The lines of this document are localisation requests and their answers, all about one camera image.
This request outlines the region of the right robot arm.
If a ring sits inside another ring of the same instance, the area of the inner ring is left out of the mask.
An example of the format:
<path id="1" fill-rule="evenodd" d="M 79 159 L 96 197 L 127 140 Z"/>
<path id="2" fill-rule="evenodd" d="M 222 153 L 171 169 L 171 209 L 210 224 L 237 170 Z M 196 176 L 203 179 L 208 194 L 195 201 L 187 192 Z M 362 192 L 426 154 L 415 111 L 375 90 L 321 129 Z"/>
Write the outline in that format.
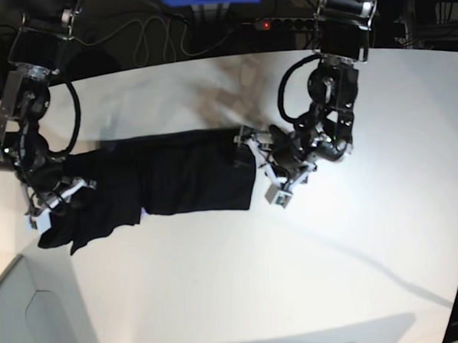
<path id="1" fill-rule="evenodd" d="M 62 60 L 84 0 L 0 0 L 0 11 L 21 12 L 22 20 L 8 53 L 8 72 L 0 100 L 0 171 L 11 171 L 25 190 L 28 213 L 62 216 L 67 191 L 74 185 L 94 187 L 87 180 L 66 177 L 65 160 L 74 149 L 81 127 L 81 102 L 62 73 Z M 50 150 L 39 122 L 51 102 L 49 85 L 65 83 L 74 105 L 74 126 L 68 145 Z"/>

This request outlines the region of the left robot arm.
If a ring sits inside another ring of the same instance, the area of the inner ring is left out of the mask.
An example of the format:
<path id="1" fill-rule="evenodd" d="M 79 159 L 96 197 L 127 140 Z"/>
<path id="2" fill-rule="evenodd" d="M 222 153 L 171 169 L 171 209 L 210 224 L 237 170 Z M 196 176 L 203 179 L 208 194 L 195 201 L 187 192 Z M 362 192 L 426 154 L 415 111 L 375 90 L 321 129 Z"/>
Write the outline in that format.
<path id="1" fill-rule="evenodd" d="M 354 103 L 358 96 L 355 67 L 369 55 L 372 20 L 378 0 L 318 0 L 312 54 L 293 64 L 278 86 L 277 108 L 293 129 L 272 124 L 265 130 L 243 126 L 234 141 L 247 145 L 271 182 L 265 198 L 287 206 L 294 188 L 306 183 L 317 162 L 341 162 L 353 149 Z M 311 104 L 293 117 L 285 110 L 288 79 L 317 61 L 307 83 Z"/>

